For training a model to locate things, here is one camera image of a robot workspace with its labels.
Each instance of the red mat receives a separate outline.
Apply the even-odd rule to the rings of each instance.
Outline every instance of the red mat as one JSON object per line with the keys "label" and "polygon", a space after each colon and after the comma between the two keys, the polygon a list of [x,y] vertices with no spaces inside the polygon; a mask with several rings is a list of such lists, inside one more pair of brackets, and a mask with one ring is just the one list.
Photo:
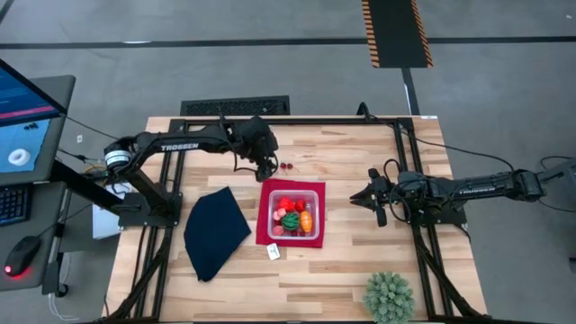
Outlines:
{"label": "red mat", "polygon": [[[277,240],[268,236],[268,196],[273,190],[312,190],[319,197],[319,235],[312,240]],[[256,224],[256,243],[278,247],[322,248],[324,242],[324,220],[326,218],[326,184],[309,183],[292,180],[268,179],[262,184],[260,194],[260,210]]]}

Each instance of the green succulent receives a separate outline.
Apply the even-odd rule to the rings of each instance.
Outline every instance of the green succulent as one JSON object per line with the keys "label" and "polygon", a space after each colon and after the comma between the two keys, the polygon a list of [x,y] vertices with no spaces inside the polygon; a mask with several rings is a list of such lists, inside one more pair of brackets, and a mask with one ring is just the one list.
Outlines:
{"label": "green succulent", "polygon": [[414,314],[413,291],[399,274],[378,273],[368,279],[364,306],[377,324],[404,324]]}

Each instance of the gray floor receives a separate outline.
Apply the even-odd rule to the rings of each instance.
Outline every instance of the gray floor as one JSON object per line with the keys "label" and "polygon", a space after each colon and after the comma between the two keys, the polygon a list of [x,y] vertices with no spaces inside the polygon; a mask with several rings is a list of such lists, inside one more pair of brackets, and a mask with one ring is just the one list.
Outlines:
{"label": "gray floor", "polygon": [[[571,0],[419,1],[429,37],[560,36],[576,33]],[[364,35],[359,1],[16,0],[0,42],[176,41]],[[422,114],[438,115],[448,144],[540,170],[540,157],[576,156],[576,43],[431,45],[435,67],[412,70]],[[366,101],[376,114],[407,114],[399,70],[373,69],[366,46],[212,49],[2,50],[27,77],[77,77],[70,115],[114,135],[141,131],[179,103],[289,95],[293,114],[342,114]],[[84,136],[76,143],[78,134]],[[101,157],[106,138],[68,123],[61,146]],[[503,170],[498,162],[450,152],[455,176]],[[64,157],[80,170],[82,165]],[[576,209],[566,186],[550,204]],[[467,205],[472,247],[490,314],[573,323],[576,217],[540,204],[497,199]],[[61,313],[100,314],[114,239],[72,253],[72,291]],[[60,322],[40,290],[0,293],[3,323]]]}

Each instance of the wooden tabletop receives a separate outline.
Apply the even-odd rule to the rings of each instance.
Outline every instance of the wooden tabletop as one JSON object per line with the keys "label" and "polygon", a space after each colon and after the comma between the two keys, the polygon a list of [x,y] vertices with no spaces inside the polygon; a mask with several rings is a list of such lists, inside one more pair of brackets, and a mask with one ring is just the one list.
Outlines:
{"label": "wooden tabletop", "polygon": [[[413,119],[418,138],[443,143],[437,119]],[[169,117],[152,117],[147,131],[167,131],[169,123]],[[362,296],[371,273],[381,271],[398,272],[409,280],[416,300],[415,320],[425,319],[409,226],[389,214],[388,225],[379,228],[374,213],[350,204],[348,199],[365,188],[368,168],[382,170],[386,159],[398,158],[392,130],[382,125],[291,125],[272,126],[272,130],[280,145],[276,152],[279,159],[298,168],[287,173],[281,170],[274,178],[326,183],[324,247],[281,247],[281,258],[270,261],[266,247],[256,245],[261,184],[249,172],[232,173],[230,153],[187,152],[181,225],[172,241],[160,320],[370,320]],[[404,143],[410,153],[407,139]],[[427,175],[451,177],[443,148],[422,143],[418,147]],[[159,178],[162,158],[156,154],[142,168],[153,180]],[[172,158],[170,175],[175,164]],[[396,181],[394,167],[388,172]],[[214,279],[200,283],[185,251],[185,224],[199,197],[225,186],[231,188],[252,234]],[[451,225],[436,228],[446,274],[477,311],[485,312],[467,237]],[[140,232],[141,228],[134,228],[121,234],[107,294],[111,311],[130,292]],[[437,282],[431,273],[430,278],[436,312],[441,314]],[[150,314],[154,286],[148,289],[145,314]]]}

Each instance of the plastic bin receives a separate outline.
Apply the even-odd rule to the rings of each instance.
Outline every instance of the plastic bin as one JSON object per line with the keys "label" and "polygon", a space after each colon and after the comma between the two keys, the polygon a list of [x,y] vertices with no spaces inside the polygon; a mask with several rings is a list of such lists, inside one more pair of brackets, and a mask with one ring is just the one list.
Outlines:
{"label": "plastic bin", "polygon": [[[292,236],[290,231],[286,231],[282,236],[272,234],[272,228],[275,221],[272,218],[273,213],[282,197],[286,197],[293,202],[305,201],[306,211],[312,216],[312,230],[305,233],[305,236]],[[273,190],[268,197],[268,236],[278,240],[313,240],[320,234],[320,211],[318,194],[312,190]]]}

